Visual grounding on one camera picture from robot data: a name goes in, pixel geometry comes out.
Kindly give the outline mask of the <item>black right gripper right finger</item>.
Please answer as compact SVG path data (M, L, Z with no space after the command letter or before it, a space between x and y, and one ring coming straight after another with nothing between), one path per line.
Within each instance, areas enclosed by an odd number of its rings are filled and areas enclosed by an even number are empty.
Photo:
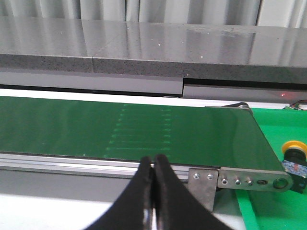
M154 196L159 230L229 230L188 191L165 155L154 163Z

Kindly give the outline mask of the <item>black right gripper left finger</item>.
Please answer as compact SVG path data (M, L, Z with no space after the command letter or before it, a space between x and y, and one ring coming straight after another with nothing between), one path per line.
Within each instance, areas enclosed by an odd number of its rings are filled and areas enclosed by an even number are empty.
M150 157L139 167L113 205L88 230L150 230L152 228L153 168Z

